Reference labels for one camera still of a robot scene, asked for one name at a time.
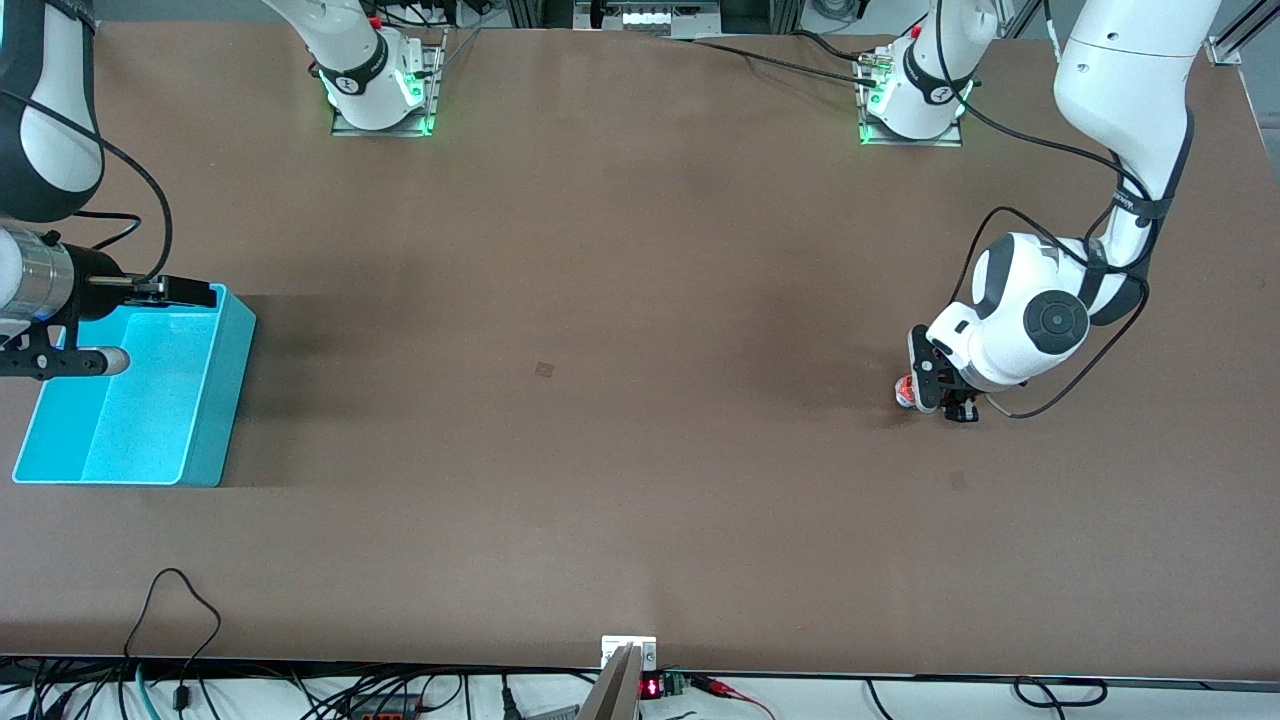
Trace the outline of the red clip leads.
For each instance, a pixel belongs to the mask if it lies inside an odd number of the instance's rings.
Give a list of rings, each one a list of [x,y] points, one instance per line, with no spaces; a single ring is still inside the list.
[[[754,708],[759,708],[768,720],[778,720],[777,716],[773,714],[773,711],[765,707],[760,701],[754,700],[748,694],[744,694],[742,692],[737,691],[736,688],[726,684],[719,679],[704,675],[686,675],[686,680],[694,689],[701,691],[718,700],[730,700],[750,705]]]

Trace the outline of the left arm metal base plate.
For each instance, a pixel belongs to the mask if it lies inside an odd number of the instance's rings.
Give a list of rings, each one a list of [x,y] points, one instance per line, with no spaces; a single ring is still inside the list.
[[[851,61],[860,79],[858,128],[864,145],[963,145],[955,86],[922,69],[913,55],[914,42],[901,38],[861,53]]]

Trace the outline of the grey box with white lights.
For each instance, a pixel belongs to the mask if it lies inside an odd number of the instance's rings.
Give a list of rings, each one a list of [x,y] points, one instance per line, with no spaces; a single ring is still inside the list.
[[[722,33],[719,0],[573,0],[573,29],[696,40]]]

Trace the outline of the white mounting plate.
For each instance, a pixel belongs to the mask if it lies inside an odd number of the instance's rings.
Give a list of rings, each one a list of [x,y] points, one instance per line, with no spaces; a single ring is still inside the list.
[[[600,641],[600,667],[604,667],[617,651],[628,647],[640,648],[640,664],[645,673],[657,670],[657,638],[654,635],[603,635]]]

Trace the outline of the blue plastic box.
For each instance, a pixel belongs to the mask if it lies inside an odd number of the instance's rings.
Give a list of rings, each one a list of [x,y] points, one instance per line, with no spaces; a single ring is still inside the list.
[[[256,316],[224,284],[214,307],[119,307],[79,327],[122,348],[116,375],[44,384],[18,484],[214,487],[221,480]]]

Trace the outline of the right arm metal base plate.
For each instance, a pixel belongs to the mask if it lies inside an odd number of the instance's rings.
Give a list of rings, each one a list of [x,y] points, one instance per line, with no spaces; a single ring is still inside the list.
[[[362,67],[317,72],[333,108],[334,136],[428,137],[433,133],[445,47],[381,27]]]

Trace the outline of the aluminium frame profile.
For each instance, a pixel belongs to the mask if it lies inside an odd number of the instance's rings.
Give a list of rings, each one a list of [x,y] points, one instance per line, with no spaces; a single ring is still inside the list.
[[[1242,50],[1276,20],[1280,20],[1280,0],[1251,0],[1217,35],[1207,37],[1207,58],[1216,67],[1239,65]]]

